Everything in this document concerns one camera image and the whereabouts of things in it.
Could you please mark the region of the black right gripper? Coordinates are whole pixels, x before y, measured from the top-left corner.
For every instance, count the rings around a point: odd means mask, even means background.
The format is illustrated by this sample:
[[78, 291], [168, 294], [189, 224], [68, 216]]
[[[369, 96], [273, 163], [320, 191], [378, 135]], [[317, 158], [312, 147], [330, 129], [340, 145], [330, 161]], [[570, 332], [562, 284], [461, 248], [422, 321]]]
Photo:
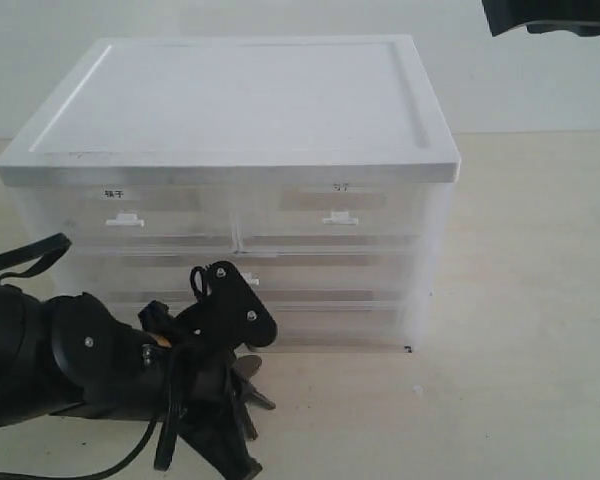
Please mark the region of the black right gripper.
[[530, 34], [566, 31], [600, 36], [600, 0], [482, 0], [493, 36], [525, 27]]

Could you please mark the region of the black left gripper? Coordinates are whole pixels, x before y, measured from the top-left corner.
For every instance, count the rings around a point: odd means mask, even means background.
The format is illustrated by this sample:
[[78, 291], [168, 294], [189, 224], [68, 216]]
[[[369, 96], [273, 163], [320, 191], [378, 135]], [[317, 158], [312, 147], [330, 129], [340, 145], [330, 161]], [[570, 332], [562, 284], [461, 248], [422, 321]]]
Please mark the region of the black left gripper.
[[[228, 261], [192, 269], [189, 281], [194, 295], [215, 288], [252, 290]], [[173, 345], [141, 325], [116, 320], [87, 292], [55, 297], [47, 311], [56, 380], [66, 389], [53, 415], [149, 421], [160, 431], [158, 471], [170, 467], [178, 442], [184, 442], [224, 479], [252, 479], [261, 472], [234, 413], [230, 356], [238, 347]]]

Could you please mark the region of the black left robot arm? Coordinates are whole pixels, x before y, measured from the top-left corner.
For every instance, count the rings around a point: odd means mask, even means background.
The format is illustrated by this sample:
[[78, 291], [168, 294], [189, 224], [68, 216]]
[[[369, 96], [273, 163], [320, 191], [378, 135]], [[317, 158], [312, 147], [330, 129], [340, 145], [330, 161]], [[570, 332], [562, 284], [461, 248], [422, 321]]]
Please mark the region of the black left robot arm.
[[0, 284], [0, 428], [42, 416], [143, 421], [154, 466], [185, 443], [226, 479], [261, 471], [247, 444], [249, 404], [274, 408], [252, 382], [277, 325], [238, 269], [193, 269], [194, 303], [150, 302], [134, 328], [84, 293], [38, 300]]

